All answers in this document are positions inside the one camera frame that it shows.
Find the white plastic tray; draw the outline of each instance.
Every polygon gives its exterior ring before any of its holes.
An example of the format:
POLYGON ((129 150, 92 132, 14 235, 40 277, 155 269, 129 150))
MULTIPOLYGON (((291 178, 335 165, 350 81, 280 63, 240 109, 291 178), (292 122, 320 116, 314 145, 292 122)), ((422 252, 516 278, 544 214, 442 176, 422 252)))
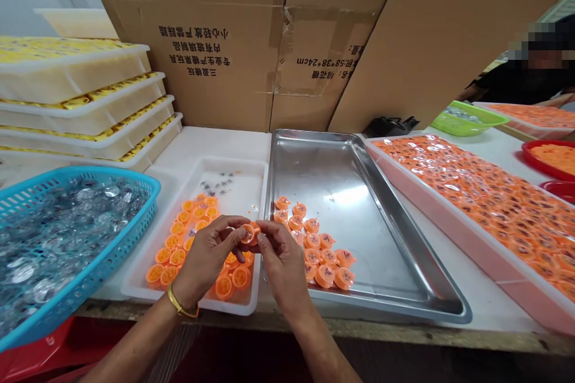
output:
POLYGON ((513 104, 496 104, 496 103, 488 103, 488 102, 475 102, 473 103, 475 106, 480 108, 486 109, 488 111, 494 112, 499 115, 503 115, 504 117, 509 118, 509 122, 506 126, 511 127, 512 129, 516 129, 520 132, 523 132, 529 136, 533 136, 537 139, 562 139, 565 138, 569 133, 571 133, 574 129, 566 129, 560 127, 541 127, 536 126, 534 124, 528 123, 525 120, 520 120, 519 118, 512 117, 507 113, 502 113, 496 111, 495 109, 489 108, 490 105, 513 105, 513 104))
POLYGON ((147 45, 0 63, 0 99, 56 104, 150 72, 147 45))
POLYGON ((439 192, 411 174, 372 143, 382 139, 400 138, 403 136, 366 141, 368 152, 387 179, 533 319, 548 329, 575 335, 573 302, 462 211, 455 208, 439 192))
POLYGON ((127 162, 116 160, 87 159, 77 156, 64 156, 63 154, 34 153, 24 151, 0 150, 0 162, 8 166, 26 166, 33 160, 47 159, 67 163, 69 166, 98 165, 112 168, 129 169, 143 173, 158 158, 164 148, 181 132, 181 119, 183 115, 175 113, 175 119, 158 133, 152 140, 127 162))
POLYGON ((0 129, 0 142, 6 147, 76 154, 91 159, 117 160, 174 114, 173 101, 174 97, 167 95, 167 99, 161 104, 103 141, 85 141, 43 133, 0 129))
POLYGON ((165 76, 158 72, 74 110, 0 102, 0 124, 96 136, 166 94, 165 76))
MULTIPOLYGON (((192 199, 204 190, 200 182, 215 184, 222 180, 221 172, 235 172, 231 191, 226 195, 218 195, 221 214, 243 215, 251 220, 262 218, 267 187, 268 164, 242 159, 226 159, 222 157, 202 157, 198 159, 187 180, 181 185, 180 193, 174 196, 170 209, 159 221, 156 228, 146 235, 146 242, 133 259, 122 282, 121 291, 124 295, 144 300, 158 300, 164 293, 148 288, 146 272, 155 263, 157 251, 163 247, 164 240, 170 234, 170 227, 181 211, 181 205, 187 199, 192 199)), ((219 301, 210 289, 199 302, 200 308, 227 312, 237 315, 250 315, 258 302, 258 289, 261 271, 261 259, 256 255, 250 268, 252 284, 250 288, 236 291, 228 301, 219 301)))
POLYGON ((105 9, 34 9, 62 37, 119 39, 105 9))

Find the gold bracelet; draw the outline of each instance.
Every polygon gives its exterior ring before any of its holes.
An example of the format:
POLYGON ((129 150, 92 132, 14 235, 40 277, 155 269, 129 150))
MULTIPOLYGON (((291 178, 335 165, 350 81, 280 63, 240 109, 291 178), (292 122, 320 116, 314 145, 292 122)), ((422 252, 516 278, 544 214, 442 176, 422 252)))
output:
POLYGON ((171 283, 168 286, 168 298, 169 298, 170 302, 172 303, 172 305, 175 306, 175 309, 178 311, 179 315, 184 315, 184 316, 189 317, 189 318, 196 318, 198 316, 198 314, 199 314, 198 304, 195 305, 195 314, 188 313, 186 310, 184 310, 182 308, 182 306, 180 305, 180 303, 178 302, 178 300, 174 296, 174 292, 172 291, 172 284, 171 283))

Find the metal part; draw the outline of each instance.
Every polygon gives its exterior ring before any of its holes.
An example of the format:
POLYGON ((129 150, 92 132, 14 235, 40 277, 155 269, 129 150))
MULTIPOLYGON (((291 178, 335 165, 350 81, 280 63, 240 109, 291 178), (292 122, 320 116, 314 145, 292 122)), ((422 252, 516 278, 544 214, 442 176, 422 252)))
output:
POLYGON ((265 218, 287 196, 307 205, 334 249, 358 260, 349 291, 310 284, 317 299, 451 323, 469 323, 469 304, 355 135, 276 130, 265 218))

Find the work counter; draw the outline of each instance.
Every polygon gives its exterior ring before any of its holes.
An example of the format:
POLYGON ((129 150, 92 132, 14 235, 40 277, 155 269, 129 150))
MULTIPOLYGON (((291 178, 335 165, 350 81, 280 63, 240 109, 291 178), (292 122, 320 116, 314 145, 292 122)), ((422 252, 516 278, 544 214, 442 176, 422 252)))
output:
MULTIPOLYGON (((533 184, 550 179, 518 160, 515 152, 520 150, 522 142, 499 130, 489 129, 479 136, 466 138, 458 138, 431 128, 426 131, 442 136, 533 184)), ((120 292, 126 267, 137 253, 138 247, 146 241, 154 224, 161 218, 162 211, 167 210, 168 202, 189 174, 195 159, 199 156, 220 156, 267 162, 270 157, 270 144, 270 133, 184 127, 182 133, 145 172, 162 184, 155 221, 122 267, 77 311, 77 315, 121 320, 137 320, 142 316, 150 305, 131 302, 120 292)), ((59 166, 52 161, 25 168, 6 166, 0 169, 0 181, 4 180, 4 186, 9 186, 59 166)), ((446 237, 432 220, 423 215, 401 193, 396 192, 467 299, 473 312, 473 320, 465 325, 437 323, 314 300, 334 336, 575 355, 575 338, 551 334, 537 324, 446 237)), ((203 310, 197 321, 190 323, 237 329, 289 330, 269 286, 263 280, 260 282, 258 305, 251 316, 240 317, 203 310)))

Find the green plastic basket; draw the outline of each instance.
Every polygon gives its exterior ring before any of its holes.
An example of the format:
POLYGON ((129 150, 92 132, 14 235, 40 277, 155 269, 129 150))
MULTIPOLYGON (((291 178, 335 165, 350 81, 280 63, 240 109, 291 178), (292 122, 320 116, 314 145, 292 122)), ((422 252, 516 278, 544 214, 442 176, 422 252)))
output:
POLYGON ((473 121, 465 120, 442 112, 437 116, 431 127, 447 132, 455 136, 475 136, 487 129, 495 126, 501 126, 509 121, 509 118, 503 115, 495 114, 494 112, 478 108, 476 106, 466 104, 463 102, 453 101, 449 106, 459 108, 469 115, 474 115, 481 120, 481 123, 474 123, 473 121))

